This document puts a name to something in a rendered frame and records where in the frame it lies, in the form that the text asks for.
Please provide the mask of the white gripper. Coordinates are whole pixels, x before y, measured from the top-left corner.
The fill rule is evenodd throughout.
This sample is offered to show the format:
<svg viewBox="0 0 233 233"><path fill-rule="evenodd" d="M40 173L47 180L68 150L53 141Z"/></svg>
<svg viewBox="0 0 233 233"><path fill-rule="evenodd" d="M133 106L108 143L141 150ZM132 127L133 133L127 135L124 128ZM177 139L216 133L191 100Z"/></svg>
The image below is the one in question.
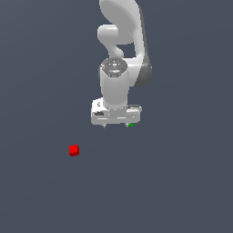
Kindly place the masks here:
<svg viewBox="0 0 233 233"><path fill-rule="evenodd" d="M103 98L99 98L92 102L91 123L103 128L114 124L125 124L128 127L130 123L140 121L141 111L140 105L125 105L119 109L109 108L104 105Z"/></svg>

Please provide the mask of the red cube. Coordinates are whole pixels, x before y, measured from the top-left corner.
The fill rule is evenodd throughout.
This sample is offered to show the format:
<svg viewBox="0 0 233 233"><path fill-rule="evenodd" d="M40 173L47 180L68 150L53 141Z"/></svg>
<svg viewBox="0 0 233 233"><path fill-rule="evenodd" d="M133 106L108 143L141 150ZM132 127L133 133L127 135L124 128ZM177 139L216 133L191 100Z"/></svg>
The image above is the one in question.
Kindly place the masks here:
<svg viewBox="0 0 233 233"><path fill-rule="evenodd" d="M69 147L69 155L71 157L78 156L79 155L79 146L73 145Z"/></svg>

